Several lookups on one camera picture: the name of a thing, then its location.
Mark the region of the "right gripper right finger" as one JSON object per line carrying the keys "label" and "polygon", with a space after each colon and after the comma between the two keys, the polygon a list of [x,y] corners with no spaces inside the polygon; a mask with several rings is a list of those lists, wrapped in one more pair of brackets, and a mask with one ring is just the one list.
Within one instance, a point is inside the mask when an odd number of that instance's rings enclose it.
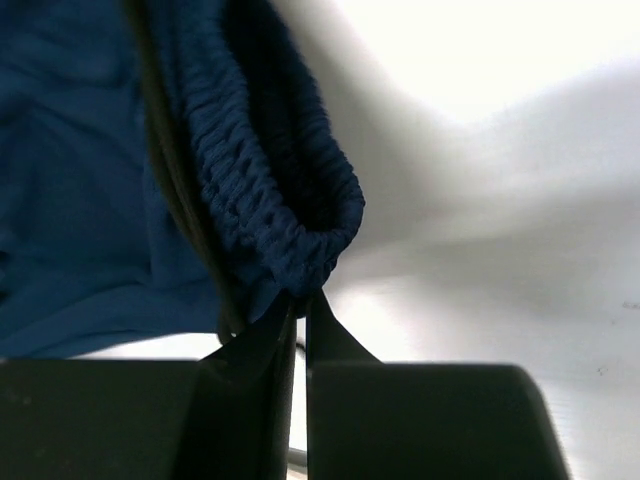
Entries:
{"label": "right gripper right finger", "polygon": [[385,363],[323,293],[306,317],[313,479],[565,479],[541,392],[512,364]]}

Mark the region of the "navy blue shorts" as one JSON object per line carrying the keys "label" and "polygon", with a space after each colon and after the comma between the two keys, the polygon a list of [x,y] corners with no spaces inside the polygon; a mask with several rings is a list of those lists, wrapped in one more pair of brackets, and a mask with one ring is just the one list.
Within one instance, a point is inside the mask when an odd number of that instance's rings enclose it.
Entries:
{"label": "navy blue shorts", "polygon": [[364,196],[268,1],[1,5],[1,353],[301,316]]}

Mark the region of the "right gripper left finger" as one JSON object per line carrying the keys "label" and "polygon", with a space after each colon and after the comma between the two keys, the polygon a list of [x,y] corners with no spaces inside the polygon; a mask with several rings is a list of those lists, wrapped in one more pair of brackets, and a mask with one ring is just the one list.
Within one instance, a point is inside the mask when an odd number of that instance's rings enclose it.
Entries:
{"label": "right gripper left finger", "polygon": [[282,479],[296,316],[265,316],[199,361],[1,364],[5,479]]}

